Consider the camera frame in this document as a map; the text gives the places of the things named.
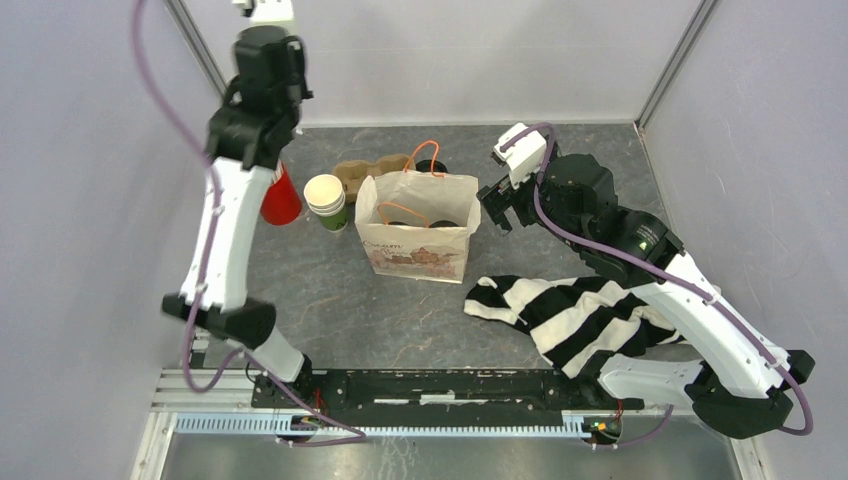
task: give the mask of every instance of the paper bag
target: paper bag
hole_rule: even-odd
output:
[[[390,221],[406,224],[386,225],[378,211],[384,202],[415,214],[384,205],[383,214]],[[459,226],[425,227],[443,220]],[[368,177],[356,199],[355,225],[374,272],[462,283],[469,239],[480,226],[477,179],[416,171]]]

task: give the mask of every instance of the orange rope handle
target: orange rope handle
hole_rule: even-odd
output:
[[[383,223],[384,223],[385,225],[388,225],[388,224],[389,224],[389,219],[388,219],[388,218],[386,218],[386,214],[385,214],[385,213],[383,213],[383,210],[382,210],[382,207],[386,207],[386,206],[399,208],[399,209],[401,209],[401,210],[404,210],[404,211],[406,211],[406,212],[409,212],[409,213],[411,213],[411,214],[415,215],[416,217],[418,217],[418,218],[420,218],[420,219],[424,220],[424,228],[430,228],[430,221],[429,221],[429,220],[427,220],[427,217],[425,217],[424,215],[421,215],[420,213],[418,213],[418,212],[416,212],[416,211],[414,211],[414,210],[410,210],[409,208],[406,208],[406,207],[404,207],[403,205],[398,205],[397,203],[392,203],[392,202],[380,202],[380,203],[377,205],[377,213],[379,213],[379,214],[380,214],[380,218],[382,218],[382,219],[383,219]]]
[[[436,169],[436,157],[439,156],[439,142],[437,142],[435,140],[427,140],[426,142],[422,143],[421,145],[418,145],[417,147],[415,147],[415,151],[412,152],[412,155],[409,156],[409,160],[406,162],[406,165],[403,167],[403,172],[406,173],[406,172],[409,171],[409,166],[414,164],[413,162],[415,161],[415,155],[418,155],[418,152],[420,152],[421,149],[426,147],[427,145],[432,145],[432,146],[436,147],[436,151],[433,152],[433,159],[430,160],[430,174],[433,175],[434,177],[444,177],[445,176],[444,173],[439,173],[439,172],[435,171],[435,169]]]

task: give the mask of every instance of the striped cloth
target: striped cloth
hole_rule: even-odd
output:
[[[600,277],[483,277],[468,292],[464,311],[530,335],[542,357],[568,378],[596,351],[637,357],[649,347],[684,341],[654,307]]]

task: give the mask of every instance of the white wall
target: white wall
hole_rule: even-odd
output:
[[[0,478],[127,478],[176,360],[159,302],[190,261],[202,174],[137,80],[130,3],[0,15]],[[216,101],[150,3],[154,69],[202,134]]]
[[[647,127],[665,206],[710,279],[818,361],[813,435],[765,436],[784,479],[848,467],[846,18],[837,0],[721,2]]]
[[[225,77],[228,0],[186,0]],[[620,122],[639,114],[698,0],[294,0],[305,125]]]

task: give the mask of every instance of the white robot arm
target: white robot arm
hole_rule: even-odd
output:
[[[797,433],[783,427],[792,408],[784,392],[806,381],[812,357],[787,352],[755,330],[658,218],[618,205],[608,169],[591,155],[560,156],[541,129],[553,135],[549,124],[517,124],[495,145],[492,157],[509,173],[478,193],[489,216],[509,231],[504,212],[512,208],[522,225],[548,229],[600,276],[656,308],[704,358],[671,363],[604,352],[581,373],[596,377],[615,398],[691,407],[731,437],[773,429]],[[806,399],[799,400],[808,417]]]
[[[247,260],[256,218],[270,187],[280,151],[300,121],[300,103],[312,97],[306,86],[305,53],[294,35],[289,1],[236,0],[252,26],[233,51],[239,75],[227,87],[221,108],[209,121],[206,153],[215,160],[189,273],[162,310],[189,318],[218,338],[248,351],[284,382],[294,382],[308,358],[275,327],[274,305],[247,296]],[[212,175],[220,185],[216,189]],[[204,259],[207,232],[216,221],[214,242]],[[198,285],[201,270],[205,281]]]

